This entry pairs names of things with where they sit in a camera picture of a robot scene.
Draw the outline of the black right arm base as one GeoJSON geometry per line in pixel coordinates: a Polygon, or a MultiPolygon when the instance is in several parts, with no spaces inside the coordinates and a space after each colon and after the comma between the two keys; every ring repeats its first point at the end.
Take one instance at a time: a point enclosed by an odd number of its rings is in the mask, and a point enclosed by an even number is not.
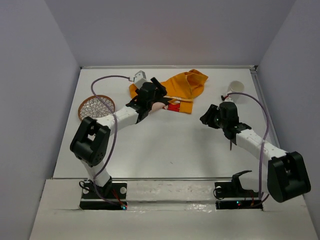
{"type": "Polygon", "coordinates": [[[216,199],[215,206],[217,210],[263,210],[263,203],[259,199],[258,192],[252,189],[244,189],[241,185],[240,176],[250,172],[252,171],[240,171],[235,173],[229,181],[214,183],[212,193],[216,199]]]}

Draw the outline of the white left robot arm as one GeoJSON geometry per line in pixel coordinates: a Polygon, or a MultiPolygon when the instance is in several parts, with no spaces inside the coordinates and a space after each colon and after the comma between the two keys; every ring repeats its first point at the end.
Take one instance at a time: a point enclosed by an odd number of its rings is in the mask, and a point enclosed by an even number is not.
{"type": "Polygon", "coordinates": [[[150,81],[136,77],[133,82],[136,96],[129,103],[105,117],[85,117],[70,144],[70,151],[87,170],[94,193],[101,198],[108,196],[112,188],[104,160],[110,136],[116,140],[118,131],[141,122],[152,106],[167,95],[166,88],[154,77],[150,81]]]}

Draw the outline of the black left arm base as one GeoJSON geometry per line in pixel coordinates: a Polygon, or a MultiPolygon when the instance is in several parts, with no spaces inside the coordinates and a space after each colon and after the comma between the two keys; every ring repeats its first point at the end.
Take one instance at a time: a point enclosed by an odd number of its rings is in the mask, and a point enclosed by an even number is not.
{"type": "Polygon", "coordinates": [[[79,208],[81,210],[97,211],[125,211],[128,208],[127,188],[125,181],[115,181],[109,191],[103,193],[97,186],[98,193],[90,180],[81,180],[78,183],[81,188],[79,208]]]}

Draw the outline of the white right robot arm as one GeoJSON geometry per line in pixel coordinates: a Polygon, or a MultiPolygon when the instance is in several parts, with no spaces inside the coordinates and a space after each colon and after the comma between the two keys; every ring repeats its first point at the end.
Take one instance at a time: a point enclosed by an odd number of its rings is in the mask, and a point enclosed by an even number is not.
{"type": "Polygon", "coordinates": [[[242,196],[248,190],[260,191],[282,203],[311,191],[303,156],[263,140],[249,125],[240,122],[235,103],[225,101],[220,105],[210,105],[200,121],[210,128],[221,129],[232,144],[252,154],[266,167],[266,180],[259,178],[257,183],[250,178],[241,178],[248,173],[247,170],[235,173],[230,183],[230,190],[235,196],[242,196]]]}

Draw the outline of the orange cartoon cloth placemat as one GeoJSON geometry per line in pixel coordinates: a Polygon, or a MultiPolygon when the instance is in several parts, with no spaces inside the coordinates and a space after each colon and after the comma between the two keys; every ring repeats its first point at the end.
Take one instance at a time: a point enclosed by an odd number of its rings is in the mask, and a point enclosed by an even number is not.
{"type": "Polygon", "coordinates": [[[194,100],[203,93],[208,78],[200,71],[192,69],[161,82],[160,84],[165,87],[167,94],[152,105],[151,111],[164,109],[191,114],[194,100]]]}

